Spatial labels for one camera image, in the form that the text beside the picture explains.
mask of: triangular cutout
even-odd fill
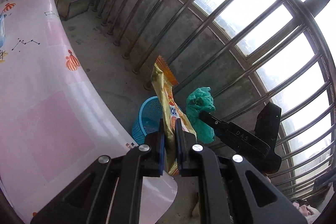
[[[259,207],[277,201],[276,195],[252,171],[246,171],[245,175]]]
[[[87,174],[65,197],[64,201],[77,208],[83,208],[86,197],[95,179],[94,173]]]

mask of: food packet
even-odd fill
[[[177,175],[177,162],[175,153],[175,121],[181,118],[182,128],[184,131],[192,133],[196,136],[196,132],[191,126],[187,116],[176,105],[173,97],[172,88],[178,82],[173,73],[168,68],[166,62],[159,56],[154,64],[151,77],[152,85],[157,97],[162,105],[162,115],[165,130],[165,148],[167,155],[168,173]]]

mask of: basket rim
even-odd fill
[[[139,110],[138,121],[139,121],[139,125],[140,125],[141,131],[142,131],[142,133],[143,133],[144,136],[147,136],[147,133],[146,133],[145,129],[144,129],[143,126],[142,126],[142,119],[141,119],[142,111],[143,111],[143,108],[145,107],[145,105],[146,105],[149,101],[154,100],[154,99],[158,99],[158,97],[157,97],[157,96],[153,96],[153,97],[150,97],[150,98],[148,98],[147,100],[145,100],[145,101],[142,103],[141,108],[140,108],[140,110]]]

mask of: round metal bolt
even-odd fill
[[[235,161],[235,162],[242,162],[243,161],[243,157],[241,155],[233,155],[232,156],[232,159]]]
[[[139,146],[139,150],[142,151],[142,152],[146,152],[150,149],[149,145],[148,144],[142,144]]]
[[[197,152],[202,151],[203,150],[203,146],[200,145],[200,144],[194,144],[193,145],[193,150],[197,151]]]
[[[98,161],[101,164],[106,164],[110,161],[110,158],[108,156],[101,156],[99,157]]]

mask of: white and pink tablecloth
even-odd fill
[[[25,223],[100,155],[135,141],[92,86],[63,30],[54,0],[8,0],[0,42],[0,179]],[[177,185],[145,178],[140,223],[155,223]]]

